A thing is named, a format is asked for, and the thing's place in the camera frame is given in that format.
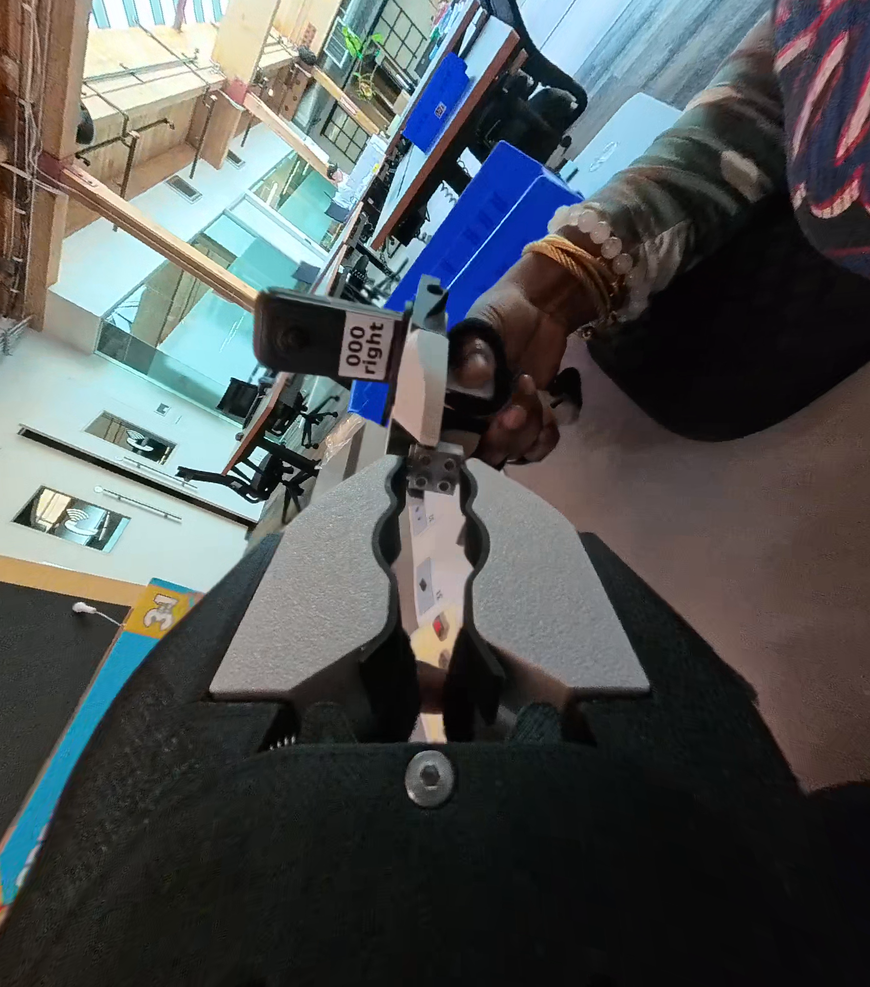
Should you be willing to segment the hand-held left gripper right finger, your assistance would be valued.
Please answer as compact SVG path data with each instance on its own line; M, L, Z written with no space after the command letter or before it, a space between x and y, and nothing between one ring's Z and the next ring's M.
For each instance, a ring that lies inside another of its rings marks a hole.
M501 738L528 706L567 720L582 702L647 697L649 677L574 526L480 461L460 480L471 572L443 690L447 739Z

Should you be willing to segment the wooden post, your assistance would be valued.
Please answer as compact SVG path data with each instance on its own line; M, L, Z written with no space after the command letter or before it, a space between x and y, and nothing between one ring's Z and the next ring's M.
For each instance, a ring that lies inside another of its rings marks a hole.
M41 161L42 173L71 199L150 247L224 300L255 313L259 292L241 278L170 233L84 169L47 155L42 155Z

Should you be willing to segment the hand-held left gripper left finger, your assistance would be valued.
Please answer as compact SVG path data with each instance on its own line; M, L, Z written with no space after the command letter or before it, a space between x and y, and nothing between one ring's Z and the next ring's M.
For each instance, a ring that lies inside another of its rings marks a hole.
M410 738L420 685L392 572L405 475L402 457L384 455L281 533L210 683L213 699L276 702L299 720L333 704L360 741Z

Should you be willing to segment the person's right hand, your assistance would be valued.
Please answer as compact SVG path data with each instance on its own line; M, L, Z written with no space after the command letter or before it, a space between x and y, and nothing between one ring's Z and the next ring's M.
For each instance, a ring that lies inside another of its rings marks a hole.
M475 457L495 468L535 463L553 451L559 426L543 392L560 369L568 337L596 311L582 284L540 253L526 253L467 312L490 325L515 371L509 403L490 421Z

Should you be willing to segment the person's dark patterned top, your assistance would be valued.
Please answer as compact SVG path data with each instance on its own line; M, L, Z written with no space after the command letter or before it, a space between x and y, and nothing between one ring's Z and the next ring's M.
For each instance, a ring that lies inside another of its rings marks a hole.
M870 280L870 1L782 1L774 71L800 228Z

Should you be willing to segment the green potted plant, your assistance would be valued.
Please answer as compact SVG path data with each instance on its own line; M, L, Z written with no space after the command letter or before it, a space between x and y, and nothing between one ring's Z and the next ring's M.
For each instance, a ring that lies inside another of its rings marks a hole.
M353 62L354 90L361 100L370 102L375 95L374 78L377 56L384 41L383 34L375 31L369 35L359 35L345 25L341 30L346 51Z

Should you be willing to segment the black office chair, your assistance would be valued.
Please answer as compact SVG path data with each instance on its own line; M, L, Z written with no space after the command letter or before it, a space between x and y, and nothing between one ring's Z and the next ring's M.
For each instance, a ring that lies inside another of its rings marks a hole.
M490 152L505 142L544 164L557 150L570 147L570 130L585 112L588 95L542 54L517 2L482 1L480 6L515 31L526 59L494 89L470 149Z
M317 449L342 413L342 393L325 378L271 375L258 382L231 378L217 412L236 422L238 446L251 437L283 440L297 435L301 448Z
M286 499L297 502L305 484L318 476L319 463L286 446L271 443L266 457L258 464L249 458L231 466L226 474L179 466L175 476L190 483L225 487L250 503L270 499L278 488Z

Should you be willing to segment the colourful toy set box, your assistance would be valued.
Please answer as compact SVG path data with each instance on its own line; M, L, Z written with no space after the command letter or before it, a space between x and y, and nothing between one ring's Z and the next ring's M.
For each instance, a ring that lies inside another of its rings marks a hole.
M0 925L99 722L202 595L160 579L132 602L0 581Z

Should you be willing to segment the blue plastic bin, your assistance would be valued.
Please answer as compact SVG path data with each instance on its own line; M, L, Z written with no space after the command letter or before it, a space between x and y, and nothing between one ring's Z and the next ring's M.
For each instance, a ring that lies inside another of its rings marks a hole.
M383 307L404 311L421 278L436 278L449 293L446 312L454 327L526 245L547 234L556 211L583 199L545 166L499 143Z
M448 52L405 118L403 138L422 153L431 153L468 85L466 62L456 53Z

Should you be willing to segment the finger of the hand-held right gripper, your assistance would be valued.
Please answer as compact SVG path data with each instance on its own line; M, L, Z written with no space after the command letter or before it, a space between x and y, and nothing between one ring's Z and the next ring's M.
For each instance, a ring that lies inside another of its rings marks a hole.
M446 335L425 328L408 330L394 380L387 449L439 444L449 355Z

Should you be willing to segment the open instruction booklet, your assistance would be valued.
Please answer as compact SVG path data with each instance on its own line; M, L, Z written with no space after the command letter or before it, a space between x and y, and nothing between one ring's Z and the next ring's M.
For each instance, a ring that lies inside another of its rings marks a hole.
M400 554L393 572L423 702L439 691L462 625L466 580L472 570L466 559L465 524L458 490L410 496L397 518Z

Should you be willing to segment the white door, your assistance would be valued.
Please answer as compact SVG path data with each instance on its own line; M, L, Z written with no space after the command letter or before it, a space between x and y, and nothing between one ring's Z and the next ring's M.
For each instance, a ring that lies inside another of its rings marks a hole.
M32 426L18 426L17 435L47 449L54 450L74 460L93 466L100 471L123 477L132 483L160 492L172 500L189 503L194 507L226 521L230 521L233 524L241 525L249 532L253 531L257 526L255 519L249 518L235 509L223 507L218 503L206 500L186 484L181 482L176 483L174 478L161 475L157 472L151 472L146 467L141 468L141 465L133 460L127 460L124 457L121 457L117 461L112 460L96 452L88 451L68 441L56 438Z

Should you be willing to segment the grey topped office desk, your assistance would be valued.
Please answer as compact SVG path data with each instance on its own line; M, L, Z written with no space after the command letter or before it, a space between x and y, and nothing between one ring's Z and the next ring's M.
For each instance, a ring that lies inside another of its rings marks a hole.
M379 251L395 228L412 211L420 208L431 195L429 186L443 162L452 161L462 150L461 135L466 131L484 102L491 87L509 64L519 48L519 36L504 22L480 13L482 22L466 57L467 87L453 111L446 115L445 124L427 152L411 146L395 169L390 188L379 211L379 218L368 240L369 247Z

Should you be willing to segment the grey studded brick block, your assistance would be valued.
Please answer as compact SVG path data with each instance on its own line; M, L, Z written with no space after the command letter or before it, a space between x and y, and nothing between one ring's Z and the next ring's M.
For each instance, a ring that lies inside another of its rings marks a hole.
M414 443L406 457L406 489L410 497L427 492L453 496L459 479L464 450L458 444L440 442L435 447Z

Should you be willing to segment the long wooden edged desk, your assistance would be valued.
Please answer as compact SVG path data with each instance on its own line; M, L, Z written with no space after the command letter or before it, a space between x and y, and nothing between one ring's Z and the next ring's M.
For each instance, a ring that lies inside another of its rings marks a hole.
M255 352L276 374L317 376L350 389L360 364L343 355L346 331L368 331L383 314L381 308L366 304L349 288L341 290L338 297L269 289L258 295L254 313ZM308 455L317 449L301 448L297 439L297 435L288 435L283 440L265 437L254 443L249 437L237 446L221 473L228 473L231 466L246 458L260 463L271 443L318 462L320 470L320 462Z

